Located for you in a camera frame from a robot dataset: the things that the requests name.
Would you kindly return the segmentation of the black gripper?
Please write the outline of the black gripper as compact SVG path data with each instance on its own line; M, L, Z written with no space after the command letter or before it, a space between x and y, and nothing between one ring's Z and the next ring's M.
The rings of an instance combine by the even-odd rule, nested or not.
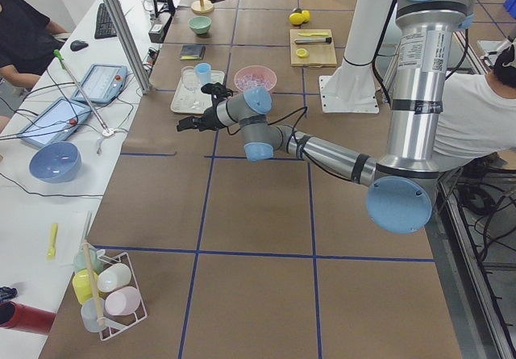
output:
M205 109L202 116L199 118L189 116L181 119L177 124L177 130L217 131L227 127L226 124L221 122L217 115L217 106L222 101L226 101L231 97L234 94L233 90L228 89L220 82L215 82L203 85L201 87L201 92L210 95L211 106Z

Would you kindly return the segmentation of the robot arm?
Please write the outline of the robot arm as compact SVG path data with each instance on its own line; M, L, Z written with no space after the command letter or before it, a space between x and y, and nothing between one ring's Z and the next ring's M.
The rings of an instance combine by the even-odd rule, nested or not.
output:
M233 94L220 84L204 86L212 104L189 116L178 131L217 131L237 125L250 161L278 150L317 165L330 175L368 187L372 221L394 233L411 233L430 219L439 176L431 159L453 34L468 27L473 0L357 0L340 67L323 80L326 112L365 112L376 105L372 63L385 26L394 21L402 37L390 106L385 155L375 159L267 120L270 93L256 87Z

